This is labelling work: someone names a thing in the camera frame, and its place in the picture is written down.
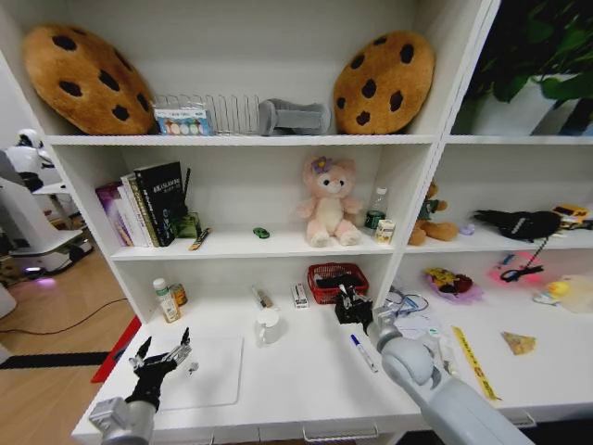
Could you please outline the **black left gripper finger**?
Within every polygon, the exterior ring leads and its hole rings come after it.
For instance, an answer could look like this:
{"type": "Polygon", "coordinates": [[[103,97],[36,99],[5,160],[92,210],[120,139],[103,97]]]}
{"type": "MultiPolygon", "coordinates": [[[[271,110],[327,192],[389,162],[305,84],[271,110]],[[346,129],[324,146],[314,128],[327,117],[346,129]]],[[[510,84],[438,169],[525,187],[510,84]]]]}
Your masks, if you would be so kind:
{"type": "Polygon", "coordinates": [[[168,361],[174,362],[176,365],[180,365],[192,351],[190,344],[190,330],[188,327],[185,328],[182,339],[179,345],[175,346],[167,356],[168,361]]]}
{"type": "Polygon", "coordinates": [[[136,353],[129,359],[129,364],[133,370],[136,370],[144,365],[144,359],[149,350],[152,337],[148,337],[146,341],[140,346],[136,353]]]}

